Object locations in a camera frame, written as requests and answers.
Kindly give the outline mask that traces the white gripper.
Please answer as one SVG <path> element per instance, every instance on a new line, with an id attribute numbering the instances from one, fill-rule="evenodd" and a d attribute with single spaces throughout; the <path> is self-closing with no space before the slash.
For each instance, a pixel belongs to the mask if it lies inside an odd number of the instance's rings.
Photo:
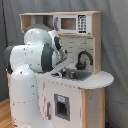
<path id="1" fill-rule="evenodd" d="M 60 62 L 55 68 L 51 71 L 51 74 L 56 74 L 59 71 L 63 70 L 67 65 L 70 64 L 70 58 L 67 57 L 64 61 Z"/>

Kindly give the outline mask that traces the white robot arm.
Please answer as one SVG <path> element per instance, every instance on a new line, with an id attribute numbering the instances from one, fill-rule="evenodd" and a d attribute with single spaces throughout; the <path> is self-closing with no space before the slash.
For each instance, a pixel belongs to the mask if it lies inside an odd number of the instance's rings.
<path id="1" fill-rule="evenodd" d="M 4 51 L 10 74 L 11 116 L 17 128 L 55 128 L 40 113 L 36 73 L 58 73 L 70 64 L 56 30 L 33 28 L 24 35 L 24 44 Z"/>

